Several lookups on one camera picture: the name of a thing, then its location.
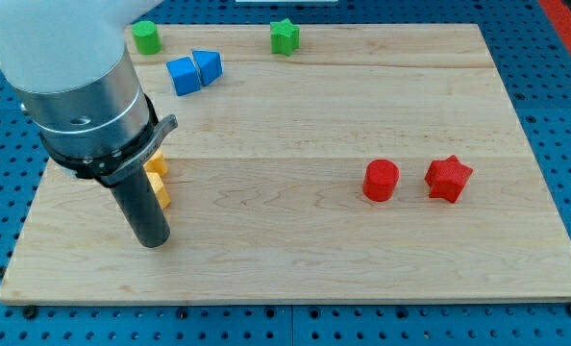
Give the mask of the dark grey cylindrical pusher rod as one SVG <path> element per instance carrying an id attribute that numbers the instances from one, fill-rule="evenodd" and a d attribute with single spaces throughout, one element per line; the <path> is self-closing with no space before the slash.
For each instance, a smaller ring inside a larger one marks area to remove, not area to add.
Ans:
<path id="1" fill-rule="evenodd" d="M 166 242 L 170 228 L 143 168 L 114 185 L 111 192 L 142 246 L 156 248 Z"/>

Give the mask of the black clamp ring mount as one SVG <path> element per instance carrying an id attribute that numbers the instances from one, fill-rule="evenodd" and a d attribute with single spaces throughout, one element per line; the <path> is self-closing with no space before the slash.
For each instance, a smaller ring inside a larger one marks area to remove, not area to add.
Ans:
<path id="1" fill-rule="evenodd" d="M 149 98 L 139 101 L 139 113 L 147 118 L 133 134 L 124 114 L 104 125 L 70 133 L 42 134 L 44 147 L 51 158 L 78 179 L 95 180 L 105 187 L 115 187 L 136 174 L 158 151 L 166 136 L 178 127 L 173 114 L 158 119 Z"/>

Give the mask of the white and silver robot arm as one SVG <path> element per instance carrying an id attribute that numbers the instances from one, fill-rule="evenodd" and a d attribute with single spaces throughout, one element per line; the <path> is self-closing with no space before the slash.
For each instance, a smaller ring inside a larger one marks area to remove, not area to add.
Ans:
<path id="1" fill-rule="evenodd" d="M 169 238 L 144 164 L 178 125 L 158 118 L 124 30 L 154 0 L 0 1 L 0 69 L 51 159 L 108 188 L 137 240 Z"/>

